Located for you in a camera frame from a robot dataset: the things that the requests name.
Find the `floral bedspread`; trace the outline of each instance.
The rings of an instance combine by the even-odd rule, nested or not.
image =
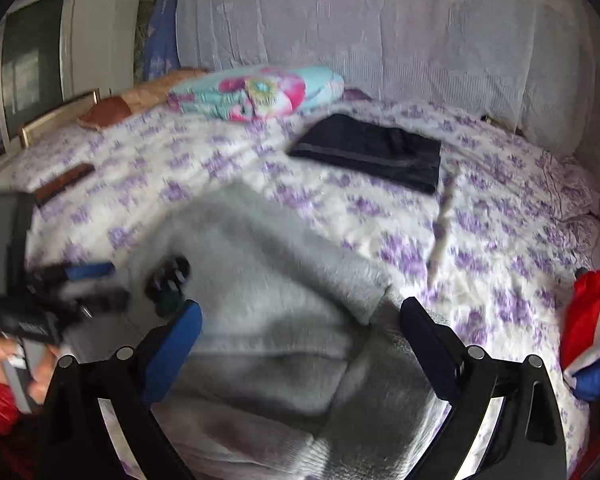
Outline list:
[[[285,155],[310,124],[335,112],[441,139],[437,194]],[[97,172],[36,213],[30,264],[120,262],[184,201],[243,179],[333,242],[385,262],[404,296],[444,316],[465,343],[495,358],[541,356],[573,465],[588,408],[562,381],[560,324],[573,273],[593,267],[600,243],[593,216],[600,196],[577,163],[559,162],[460,110],[421,102],[339,103],[247,125],[158,107],[102,134],[61,130],[22,155],[13,185],[34,189],[79,162]],[[459,478],[475,470],[486,448],[498,410],[492,404]]]

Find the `gray device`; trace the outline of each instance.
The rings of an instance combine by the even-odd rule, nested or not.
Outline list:
[[[0,193],[0,295],[5,296],[10,285],[20,279],[21,273],[24,272],[24,265],[22,269],[16,269],[10,261],[18,257],[14,252],[20,251],[24,264],[24,242],[34,207],[32,195],[17,192]],[[16,406],[22,413],[32,413],[37,404],[27,394],[27,388],[33,380],[33,371],[45,354],[45,345],[22,338],[16,338],[16,341],[19,344],[20,355],[3,361],[2,368]]]

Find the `red and blue fabric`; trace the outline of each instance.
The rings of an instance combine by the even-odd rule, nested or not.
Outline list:
[[[575,282],[560,344],[560,366],[575,397],[600,400],[600,270],[586,272]]]

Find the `person's hand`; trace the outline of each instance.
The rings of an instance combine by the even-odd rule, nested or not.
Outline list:
[[[8,384],[7,377],[2,368],[2,362],[14,355],[17,348],[18,344],[13,339],[0,337],[0,384]],[[36,369],[33,370],[33,381],[27,388],[27,393],[38,404],[45,402],[46,391],[49,388],[51,377],[56,368],[57,354],[57,348],[48,346],[44,357],[40,360]]]

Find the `folded dark towel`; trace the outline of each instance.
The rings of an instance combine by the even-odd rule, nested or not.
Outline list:
[[[289,156],[310,158],[402,184],[426,194],[436,192],[440,141],[336,114],[321,120]]]

